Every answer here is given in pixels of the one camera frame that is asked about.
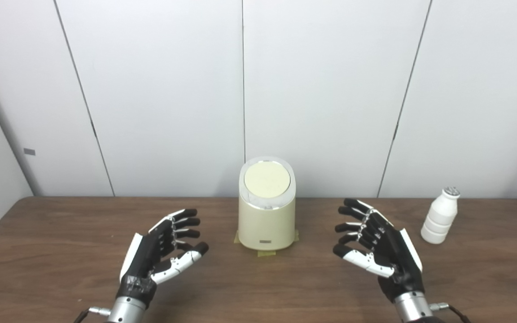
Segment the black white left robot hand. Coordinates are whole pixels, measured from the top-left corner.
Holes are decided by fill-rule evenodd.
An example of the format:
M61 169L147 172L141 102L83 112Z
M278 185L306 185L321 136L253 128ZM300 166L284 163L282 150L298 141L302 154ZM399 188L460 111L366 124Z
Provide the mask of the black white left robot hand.
M185 271L200 260L209 245L197 245L181 238L199 238L193 227L201 223L197 209L183 209L166 215L145 235L135 233L119 274L116 298L135 299L150 306L158 285Z

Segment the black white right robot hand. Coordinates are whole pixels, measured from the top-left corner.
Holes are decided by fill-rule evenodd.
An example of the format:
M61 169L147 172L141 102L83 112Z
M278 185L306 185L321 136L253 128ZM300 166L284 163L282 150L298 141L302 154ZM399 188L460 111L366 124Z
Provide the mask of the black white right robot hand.
M406 229L397 229L361 200L345 198L338 212L356 221L336 225L336 233L344 235L333 247L335 255L375 274L391 303L406 293L425 292L422 262Z

